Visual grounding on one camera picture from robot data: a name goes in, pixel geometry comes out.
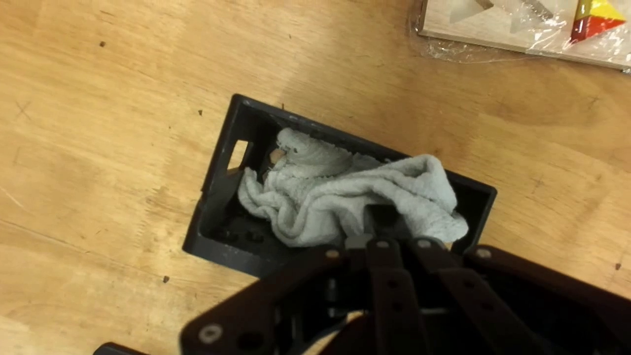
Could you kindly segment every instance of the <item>box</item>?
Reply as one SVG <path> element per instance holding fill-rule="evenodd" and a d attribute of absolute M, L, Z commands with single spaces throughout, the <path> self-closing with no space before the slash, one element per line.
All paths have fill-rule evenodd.
<path fill-rule="evenodd" d="M 235 95 L 202 188 L 202 199 L 198 201 L 184 251 L 255 276 L 269 276 L 293 259 L 301 259 L 305 249 L 289 249 L 283 245 L 275 237 L 271 223 L 249 215 L 237 199 L 243 168 L 249 166 L 259 174 L 269 170 L 269 156 L 277 148 L 277 134 L 283 128 L 303 130 L 314 138 L 383 162 L 407 158 L 401 152 L 318 124 L 310 119 Z M 230 168 L 235 146 L 247 148 L 239 150 L 243 154 L 241 164 Z M 458 211 L 470 223 L 470 233 L 452 247 L 454 253 L 464 253 L 478 245 L 498 192 L 492 186 L 454 172 L 448 172 L 448 178 L 460 201 Z M 372 213 L 381 237 L 411 237 L 395 209 L 376 207 Z"/>

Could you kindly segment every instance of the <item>gray cloth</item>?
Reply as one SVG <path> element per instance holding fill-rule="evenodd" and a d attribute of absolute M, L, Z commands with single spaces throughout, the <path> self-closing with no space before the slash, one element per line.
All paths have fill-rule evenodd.
<path fill-rule="evenodd" d="M 435 156 L 381 164 L 308 134 L 285 128 L 279 138 L 285 156 L 267 174 L 245 170 L 241 205 L 269 219 L 289 247 L 336 245 L 344 237 L 370 241 L 370 205 L 395 205 L 415 237 L 454 243 L 468 223 L 454 209 L 456 194 Z"/>

